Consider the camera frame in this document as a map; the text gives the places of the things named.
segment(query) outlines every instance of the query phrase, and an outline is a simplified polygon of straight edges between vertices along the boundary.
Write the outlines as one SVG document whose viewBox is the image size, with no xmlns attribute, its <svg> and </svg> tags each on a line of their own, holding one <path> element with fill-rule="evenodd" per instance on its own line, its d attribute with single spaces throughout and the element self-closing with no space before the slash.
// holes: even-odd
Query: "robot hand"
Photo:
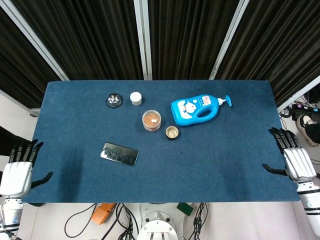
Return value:
<svg viewBox="0 0 320 240">
<path fill-rule="evenodd" d="M 306 150 L 301 147 L 297 136 L 291 131 L 271 128 L 280 152 L 284 156 L 285 169 L 274 169 L 262 164 L 272 174 L 289 176 L 298 184 L 297 192 L 314 233 L 320 237 L 320 187 L 313 183 L 317 176 Z"/>
<path fill-rule="evenodd" d="M 49 172 L 43 179 L 31 182 L 32 169 L 35 165 L 38 151 L 43 146 L 38 140 L 21 143 L 13 147 L 9 162 L 6 164 L 0 185 L 0 196 L 6 198 L 0 209 L 0 239 L 19 239 L 14 233 L 19 229 L 23 203 L 21 198 L 30 189 L 45 184 L 53 175 Z"/>
</svg>

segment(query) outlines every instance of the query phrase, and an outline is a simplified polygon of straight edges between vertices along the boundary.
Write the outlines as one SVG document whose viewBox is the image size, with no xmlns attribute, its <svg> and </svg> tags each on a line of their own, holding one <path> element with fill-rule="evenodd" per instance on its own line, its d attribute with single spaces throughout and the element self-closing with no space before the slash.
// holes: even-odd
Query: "clear plastic container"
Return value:
<svg viewBox="0 0 320 240">
<path fill-rule="evenodd" d="M 142 115 L 142 123 L 145 130 L 155 132 L 161 126 L 161 115 L 156 110 L 148 110 Z"/>
</svg>

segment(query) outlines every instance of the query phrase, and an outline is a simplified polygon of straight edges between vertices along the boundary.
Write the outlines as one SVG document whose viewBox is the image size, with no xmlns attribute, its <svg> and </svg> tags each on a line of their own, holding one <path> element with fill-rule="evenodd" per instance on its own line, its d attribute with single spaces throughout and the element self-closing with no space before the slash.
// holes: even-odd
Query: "curtain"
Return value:
<svg viewBox="0 0 320 240">
<path fill-rule="evenodd" d="M 143 79 L 133 0 L 12 2 L 71 80 Z"/>
<path fill-rule="evenodd" d="M 320 1 L 251 0 L 216 79 L 269 80 L 277 105 L 320 75 Z"/>
<path fill-rule="evenodd" d="M 208 79 L 238 0 L 149 0 L 154 80 Z"/>
<path fill-rule="evenodd" d="M 0 89 L 28 108 L 40 108 L 58 76 L 0 8 Z"/>
</svg>

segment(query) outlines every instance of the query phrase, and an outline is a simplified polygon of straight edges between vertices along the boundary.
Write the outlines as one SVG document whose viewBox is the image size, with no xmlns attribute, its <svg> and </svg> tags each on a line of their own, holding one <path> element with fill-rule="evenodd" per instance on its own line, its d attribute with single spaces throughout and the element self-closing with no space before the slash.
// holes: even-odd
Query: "phone screen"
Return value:
<svg viewBox="0 0 320 240">
<path fill-rule="evenodd" d="M 138 155 L 138 150 L 106 142 L 100 157 L 133 167 L 136 165 Z"/>
</svg>

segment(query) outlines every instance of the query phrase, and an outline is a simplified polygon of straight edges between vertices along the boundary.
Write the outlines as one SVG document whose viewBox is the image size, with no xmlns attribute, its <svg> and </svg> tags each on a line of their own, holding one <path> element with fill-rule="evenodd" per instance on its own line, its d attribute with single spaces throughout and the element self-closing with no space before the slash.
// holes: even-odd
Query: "white robot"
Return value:
<svg viewBox="0 0 320 240">
<path fill-rule="evenodd" d="M 313 183 L 316 171 L 307 152 L 301 147 L 297 137 L 290 131 L 272 128 L 269 132 L 284 155 L 286 169 L 274 169 L 262 166 L 272 174 L 289 176 L 297 183 L 297 192 L 308 216 L 314 233 L 320 237 L 320 187 Z M 34 147 L 36 140 L 25 149 L 12 149 L 9 163 L 6 165 L 0 185 L 0 195 L 6 198 L 0 209 L 0 239 L 20 240 L 15 234 L 19 229 L 23 203 L 21 198 L 38 185 L 46 183 L 47 176 L 31 183 L 32 169 L 42 142 Z M 132 215 L 136 216 L 137 227 L 133 236 L 137 240 L 183 240 L 183 222 L 185 214 L 174 203 L 166 204 L 127 204 Z"/>
<path fill-rule="evenodd" d="M 53 172 L 49 172 L 42 180 L 31 182 L 38 151 L 44 144 L 40 142 L 35 146 L 37 141 L 23 142 L 13 147 L 9 162 L 4 168 L 0 184 L 0 195 L 6 198 L 0 207 L 1 240 L 21 240 L 16 236 L 24 206 L 21 198 L 30 189 L 45 184 L 53 175 Z"/>
</svg>

